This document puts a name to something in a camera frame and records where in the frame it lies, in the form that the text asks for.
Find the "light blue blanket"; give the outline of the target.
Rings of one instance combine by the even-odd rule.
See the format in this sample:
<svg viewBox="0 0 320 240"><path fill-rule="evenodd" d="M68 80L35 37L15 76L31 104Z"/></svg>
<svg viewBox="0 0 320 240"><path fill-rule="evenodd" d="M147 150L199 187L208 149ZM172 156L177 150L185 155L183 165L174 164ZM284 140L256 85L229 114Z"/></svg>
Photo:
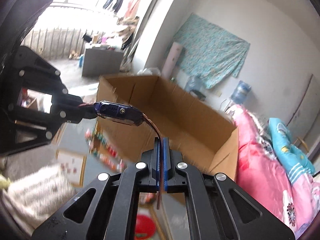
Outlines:
<svg viewBox="0 0 320 240"><path fill-rule="evenodd" d="M279 118L269 118L268 130L276 157L285 169L291 184L304 174L314 175L315 168L297 146L292 143L289 129Z"/></svg>

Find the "brown cardboard box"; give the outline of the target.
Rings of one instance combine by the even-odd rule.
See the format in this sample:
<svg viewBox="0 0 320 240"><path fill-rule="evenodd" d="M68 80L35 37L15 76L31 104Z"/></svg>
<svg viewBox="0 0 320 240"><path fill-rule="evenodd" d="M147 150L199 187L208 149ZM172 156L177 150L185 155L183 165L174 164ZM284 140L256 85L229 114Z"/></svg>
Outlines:
<svg viewBox="0 0 320 240"><path fill-rule="evenodd" d="M173 82L159 76L101 76L97 100L131 105L142 111L201 172L236 178L238 130Z"/></svg>

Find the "blue water jug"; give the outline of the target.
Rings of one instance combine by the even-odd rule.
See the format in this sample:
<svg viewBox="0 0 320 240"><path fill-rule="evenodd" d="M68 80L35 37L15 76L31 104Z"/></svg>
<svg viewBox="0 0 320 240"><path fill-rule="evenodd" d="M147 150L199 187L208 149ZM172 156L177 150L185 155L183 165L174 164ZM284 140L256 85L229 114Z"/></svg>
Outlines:
<svg viewBox="0 0 320 240"><path fill-rule="evenodd" d="M230 99L235 104L242 105L245 102L250 91L251 91L251 86L245 83L244 81L240 80L235 90L233 91Z"/></svg>

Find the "white fluffy sleeve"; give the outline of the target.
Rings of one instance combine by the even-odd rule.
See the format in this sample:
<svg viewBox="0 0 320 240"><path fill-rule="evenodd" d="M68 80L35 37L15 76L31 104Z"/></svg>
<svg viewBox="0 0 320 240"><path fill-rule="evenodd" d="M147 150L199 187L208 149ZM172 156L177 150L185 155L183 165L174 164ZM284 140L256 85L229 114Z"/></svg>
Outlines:
<svg viewBox="0 0 320 240"><path fill-rule="evenodd" d="M76 190L56 164L11 182L2 193L11 217L27 236L31 236L76 194Z"/></svg>

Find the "pink rolled mat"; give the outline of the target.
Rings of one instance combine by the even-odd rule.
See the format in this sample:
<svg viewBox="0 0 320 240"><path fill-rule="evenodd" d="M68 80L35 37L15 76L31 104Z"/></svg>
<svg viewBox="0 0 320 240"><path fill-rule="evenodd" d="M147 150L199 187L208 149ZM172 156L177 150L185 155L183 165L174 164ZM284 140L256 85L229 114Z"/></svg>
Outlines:
<svg viewBox="0 0 320 240"><path fill-rule="evenodd" d="M169 79L171 77L172 71L176 66L178 58L182 52L183 46L177 42L174 42L170 48L164 66L162 68L161 77L164 79Z"/></svg>

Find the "pink floral bed quilt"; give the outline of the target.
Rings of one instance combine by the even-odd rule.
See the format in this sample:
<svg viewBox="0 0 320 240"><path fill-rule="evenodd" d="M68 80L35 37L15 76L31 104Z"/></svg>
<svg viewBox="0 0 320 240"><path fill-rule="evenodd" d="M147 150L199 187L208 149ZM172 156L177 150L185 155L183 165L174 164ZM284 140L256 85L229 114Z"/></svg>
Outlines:
<svg viewBox="0 0 320 240"><path fill-rule="evenodd" d="M241 105L227 110L239 131L237 184L299 238L319 212L319 183L301 175L291 184L256 117Z"/></svg>

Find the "teal floral wall cloth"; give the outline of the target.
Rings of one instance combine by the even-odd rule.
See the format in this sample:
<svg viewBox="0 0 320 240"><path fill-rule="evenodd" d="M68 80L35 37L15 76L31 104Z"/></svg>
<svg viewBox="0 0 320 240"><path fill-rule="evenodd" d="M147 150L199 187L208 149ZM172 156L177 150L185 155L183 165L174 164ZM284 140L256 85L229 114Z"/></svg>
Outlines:
<svg viewBox="0 0 320 240"><path fill-rule="evenodd" d="M212 89L229 76L237 77L250 43L196 14L191 14L173 37L183 46L177 66L199 77Z"/></svg>

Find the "dark grey cabinet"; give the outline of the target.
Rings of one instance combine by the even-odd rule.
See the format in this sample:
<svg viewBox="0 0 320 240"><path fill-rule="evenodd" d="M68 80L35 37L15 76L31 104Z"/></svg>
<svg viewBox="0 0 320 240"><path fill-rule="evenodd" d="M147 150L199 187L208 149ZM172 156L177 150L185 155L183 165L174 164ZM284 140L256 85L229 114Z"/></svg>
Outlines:
<svg viewBox="0 0 320 240"><path fill-rule="evenodd" d="M87 48L82 67L83 77L117 74L124 57L122 50Z"/></svg>

